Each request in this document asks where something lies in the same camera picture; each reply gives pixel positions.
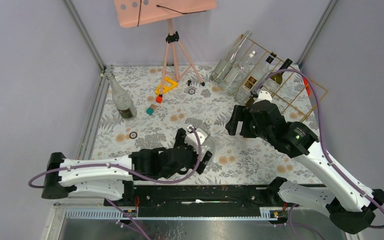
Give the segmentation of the yellow triangle frame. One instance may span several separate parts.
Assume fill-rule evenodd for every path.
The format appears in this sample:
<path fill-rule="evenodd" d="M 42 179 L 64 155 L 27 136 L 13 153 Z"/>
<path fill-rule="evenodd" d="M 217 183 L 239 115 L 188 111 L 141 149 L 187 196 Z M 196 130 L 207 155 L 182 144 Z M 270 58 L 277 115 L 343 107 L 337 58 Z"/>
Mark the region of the yellow triangle frame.
<path fill-rule="evenodd" d="M 162 93 L 161 93 L 161 84 L 158 85 L 158 87 L 156 88 L 155 90 L 155 94 L 156 95 L 164 95 L 166 93 L 168 93 L 169 91 L 175 89 L 177 86 L 179 85 L 178 82 L 172 80 L 170 77 L 165 77 L 164 79 L 164 86 L 163 86 L 163 90 L 162 90 Z"/>

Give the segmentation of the short clear glass bottle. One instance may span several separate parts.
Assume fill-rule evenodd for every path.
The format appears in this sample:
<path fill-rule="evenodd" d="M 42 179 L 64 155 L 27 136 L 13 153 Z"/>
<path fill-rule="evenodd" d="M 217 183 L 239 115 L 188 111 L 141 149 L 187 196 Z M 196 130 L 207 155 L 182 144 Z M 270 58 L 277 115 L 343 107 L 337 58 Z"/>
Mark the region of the short clear glass bottle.
<path fill-rule="evenodd" d="M 187 135 L 185 137 L 185 143 L 192 146 L 196 152 L 198 152 L 198 140 L 193 133 L 192 129 L 195 130 L 197 135 L 199 136 L 199 142 L 201 145 L 201 159 L 203 159 L 206 151 L 212 152 L 212 161 L 215 157 L 216 153 L 216 140 L 211 133 L 206 129 L 196 128 L 192 124 L 188 125 L 186 128 Z"/>

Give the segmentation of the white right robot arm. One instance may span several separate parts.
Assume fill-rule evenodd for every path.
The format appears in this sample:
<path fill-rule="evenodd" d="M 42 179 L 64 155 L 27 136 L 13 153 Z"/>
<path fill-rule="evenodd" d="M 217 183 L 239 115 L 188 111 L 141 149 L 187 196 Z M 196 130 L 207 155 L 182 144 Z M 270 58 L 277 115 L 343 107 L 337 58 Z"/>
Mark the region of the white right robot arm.
<path fill-rule="evenodd" d="M 326 187 L 316 190 L 276 177 L 267 186 L 267 201 L 273 206 L 283 202 L 310 208 L 327 216 L 349 234 L 373 227 L 375 211 L 384 204 L 384 191 L 362 184 L 328 153 L 321 138 L 299 121 L 287 121 L 278 106 L 260 100 L 251 106 L 235 105 L 225 129 L 230 136 L 261 138 L 275 150 L 310 170 Z"/>

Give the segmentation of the teal cube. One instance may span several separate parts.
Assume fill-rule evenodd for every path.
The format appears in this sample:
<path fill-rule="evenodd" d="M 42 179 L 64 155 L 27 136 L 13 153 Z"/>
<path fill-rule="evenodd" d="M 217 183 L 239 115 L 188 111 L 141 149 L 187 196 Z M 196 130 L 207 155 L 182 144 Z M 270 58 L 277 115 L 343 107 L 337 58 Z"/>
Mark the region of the teal cube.
<path fill-rule="evenodd" d="M 149 107 L 146 111 L 145 111 L 148 115 L 152 116 L 153 113 L 155 112 L 155 110 L 151 107 Z"/>

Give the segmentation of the dark green wine bottle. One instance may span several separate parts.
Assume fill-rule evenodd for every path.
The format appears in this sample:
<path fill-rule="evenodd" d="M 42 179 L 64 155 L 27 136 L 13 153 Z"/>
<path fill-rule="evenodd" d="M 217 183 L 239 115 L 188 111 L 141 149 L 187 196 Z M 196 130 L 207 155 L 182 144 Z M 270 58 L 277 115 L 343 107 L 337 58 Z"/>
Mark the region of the dark green wine bottle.
<path fill-rule="evenodd" d="M 271 93 L 275 93 L 281 86 L 283 82 L 283 72 L 274 74 L 271 76 L 268 80 L 265 80 L 265 78 L 274 70 L 274 68 L 270 68 L 270 64 L 266 67 L 266 71 L 264 72 L 263 76 L 260 78 L 260 80 L 254 85 L 254 87 L 251 89 L 250 96 L 247 98 L 247 101 L 245 102 L 246 106 L 250 106 L 254 102 L 254 95 L 256 95 L 259 90 L 268 91 Z"/>

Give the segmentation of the clear bottle black cap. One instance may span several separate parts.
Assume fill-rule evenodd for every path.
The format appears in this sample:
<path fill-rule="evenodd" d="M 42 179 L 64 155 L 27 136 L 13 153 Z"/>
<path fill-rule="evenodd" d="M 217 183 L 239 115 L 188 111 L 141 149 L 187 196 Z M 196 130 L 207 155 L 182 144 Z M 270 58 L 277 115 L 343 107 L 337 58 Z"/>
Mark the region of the clear bottle black cap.
<path fill-rule="evenodd" d="M 262 61 L 256 64 L 246 78 L 239 85 L 239 88 L 236 91 L 234 99 L 240 105 L 245 105 L 251 96 L 251 90 L 256 85 L 256 83 L 264 76 L 268 71 L 269 65 L 276 58 L 277 54 L 271 52 L 265 61 Z"/>

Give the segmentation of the white poker chip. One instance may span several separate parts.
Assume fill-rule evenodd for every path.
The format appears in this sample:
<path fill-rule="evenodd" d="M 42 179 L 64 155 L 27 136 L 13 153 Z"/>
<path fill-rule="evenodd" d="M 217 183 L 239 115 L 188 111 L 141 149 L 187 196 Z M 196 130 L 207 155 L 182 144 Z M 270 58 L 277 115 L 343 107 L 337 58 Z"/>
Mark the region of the white poker chip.
<path fill-rule="evenodd" d="M 213 124 L 212 120 L 209 119 L 209 118 L 207 118 L 207 119 L 205 120 L 205 123 L 206 123 L 207 125 L 212 125 L 212 124 Z"/>

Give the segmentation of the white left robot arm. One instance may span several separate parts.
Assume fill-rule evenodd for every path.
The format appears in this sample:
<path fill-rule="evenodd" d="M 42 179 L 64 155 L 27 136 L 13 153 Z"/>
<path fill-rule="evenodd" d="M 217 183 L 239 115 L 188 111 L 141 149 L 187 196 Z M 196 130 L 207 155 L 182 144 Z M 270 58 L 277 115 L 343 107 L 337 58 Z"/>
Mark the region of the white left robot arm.
<path fill-rule="evenodd" d="M 176 180 L 171 179 L 174 175 L 188 178 L 202 163 L 203 144 L 208 136 L 193 126 L 180 128 L 171 148 L 141 149 L 97 161 L 69 159 L 54 152 L 46 166 L 41 197 L 57 200 L 85 195 L 118 200 L 128 206 L 134 202 L 135 192 L 123 182 L 175 184 Z"/>

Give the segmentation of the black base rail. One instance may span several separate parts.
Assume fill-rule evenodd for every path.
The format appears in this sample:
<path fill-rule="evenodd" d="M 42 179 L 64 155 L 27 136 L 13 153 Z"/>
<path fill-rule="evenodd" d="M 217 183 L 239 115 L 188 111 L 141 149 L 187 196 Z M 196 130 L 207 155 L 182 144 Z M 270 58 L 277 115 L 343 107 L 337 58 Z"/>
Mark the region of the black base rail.
<path fill-rule="evenodd" d="M 267 185 L 132 185 L 127 184 L 120 208 L 132 207 L 142 218 L 261 217 L 261 208 L 284 210 L 284 202 Z"/>

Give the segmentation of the red object behind rack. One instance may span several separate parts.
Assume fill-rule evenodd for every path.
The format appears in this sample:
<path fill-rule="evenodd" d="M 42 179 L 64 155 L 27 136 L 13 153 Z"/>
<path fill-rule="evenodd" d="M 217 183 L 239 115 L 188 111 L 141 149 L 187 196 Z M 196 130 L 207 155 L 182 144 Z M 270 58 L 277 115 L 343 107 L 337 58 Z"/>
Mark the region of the red object behind rack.
<path fill-rule="evenodd" d="M 305 77 L 303 77 L 302 80 L 303 80 L 307 95 L 310 97 L 312 95 L 312 90 L 311 90 L 310 84 Z"/>

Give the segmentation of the clear bottle silver cap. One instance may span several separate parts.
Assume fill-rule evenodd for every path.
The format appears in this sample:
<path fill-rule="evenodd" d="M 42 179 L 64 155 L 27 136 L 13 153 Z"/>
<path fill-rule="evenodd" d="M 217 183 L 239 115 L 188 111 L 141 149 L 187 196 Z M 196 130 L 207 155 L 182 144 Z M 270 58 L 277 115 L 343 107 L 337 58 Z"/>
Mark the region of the clear bottle silver cap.
<path fill-rule="evenodd" d="M 228 74 L 223 79 L 224 88 L 226 92 L 233 95 L 240 83 L 250 72 L 250 62 L 256 55 L 254 50 L 250 50 L 249 53 L 239 62 L 235 63 Z"/>

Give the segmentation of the black orange poker chip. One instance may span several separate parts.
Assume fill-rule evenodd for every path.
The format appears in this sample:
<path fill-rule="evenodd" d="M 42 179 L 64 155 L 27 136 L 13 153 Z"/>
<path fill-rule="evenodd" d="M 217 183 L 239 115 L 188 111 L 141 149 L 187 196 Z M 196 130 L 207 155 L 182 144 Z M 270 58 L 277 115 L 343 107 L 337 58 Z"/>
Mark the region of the black orange poker chip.
<path fill-rule="evenodd" d="M 129 138 L 130 139 L 136 139 L 138 137 L 138 134 L 137 132 L 135 131 L 132 131 L 130 134 L 129 134 Z"/>

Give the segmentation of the red cube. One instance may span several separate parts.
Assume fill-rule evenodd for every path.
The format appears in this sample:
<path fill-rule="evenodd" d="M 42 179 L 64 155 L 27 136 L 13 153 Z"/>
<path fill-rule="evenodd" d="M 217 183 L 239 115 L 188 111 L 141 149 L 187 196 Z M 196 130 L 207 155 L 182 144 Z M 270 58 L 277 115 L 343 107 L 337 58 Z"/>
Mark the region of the red cube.
<path fill-rule="evenodd" d="M 157 103 L 162 103 L 162 101 L 163 101 L 163 97 L 162 96 L 158 96 L 157 98 L 156 98 L 156 102 Z"/>

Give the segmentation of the tall clear glass bottle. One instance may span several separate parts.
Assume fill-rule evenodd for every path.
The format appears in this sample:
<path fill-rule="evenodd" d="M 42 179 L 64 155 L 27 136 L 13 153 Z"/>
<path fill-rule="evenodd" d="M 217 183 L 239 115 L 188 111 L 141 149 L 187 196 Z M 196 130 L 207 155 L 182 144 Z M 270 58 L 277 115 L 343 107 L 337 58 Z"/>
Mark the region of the tall clear glass bottle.
<path fill-rule="evenodd" d="M 230 69 L 232 68 L 233 64 L 237 60 L 237 56 L 239 54 L 239 51 L 241 50 L 243 44 L 245 41 L 252 35 L 253 33 L 249 30 L 247 30 L 240 38 L 236 41 L 234 46 L 229 50 L 229 52 L 226 54 L 225 57 L 223 57 L 219 63 L 216 65 L 214 70 L 212 71 L 210 75 L 210 79 L 220 84 L 222 80 L 225 78 L 225 76 L 228 74 Z"/>

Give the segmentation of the frosted champagne bottle dark label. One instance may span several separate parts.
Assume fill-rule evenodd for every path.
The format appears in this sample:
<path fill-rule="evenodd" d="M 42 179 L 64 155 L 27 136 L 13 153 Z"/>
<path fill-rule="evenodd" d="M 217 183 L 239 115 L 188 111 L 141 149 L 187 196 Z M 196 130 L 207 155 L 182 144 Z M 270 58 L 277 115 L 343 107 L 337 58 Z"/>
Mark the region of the frosted champagne bottle dark label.
<path fill-rule="evenodd" d="M 137 116 L 137 109 L 129 92 L 121 87 L 112 72 L 105 73 L 109 81 L 113 103 L 124 120 L 132 120 Z"/>

